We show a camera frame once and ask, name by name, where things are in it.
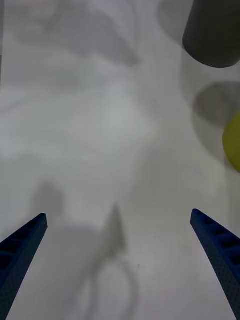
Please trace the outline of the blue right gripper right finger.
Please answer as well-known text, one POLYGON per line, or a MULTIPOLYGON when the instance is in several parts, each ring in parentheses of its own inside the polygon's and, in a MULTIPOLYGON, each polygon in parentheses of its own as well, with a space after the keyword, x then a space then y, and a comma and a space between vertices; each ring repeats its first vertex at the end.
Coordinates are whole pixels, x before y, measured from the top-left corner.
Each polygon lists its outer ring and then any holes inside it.
POLYGON ((195 231, 237 320, 240 319, 240 239, 198 209, 191 212, 195 231))

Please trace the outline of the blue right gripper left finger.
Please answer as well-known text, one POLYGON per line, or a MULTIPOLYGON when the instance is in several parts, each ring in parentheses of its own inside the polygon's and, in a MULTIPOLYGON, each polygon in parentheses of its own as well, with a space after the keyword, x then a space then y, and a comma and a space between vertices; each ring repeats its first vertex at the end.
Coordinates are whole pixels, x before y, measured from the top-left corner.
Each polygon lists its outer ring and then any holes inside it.
POLYGON ((0 319, 8 317, 47 228, 41 213, 0 243, 0 319))

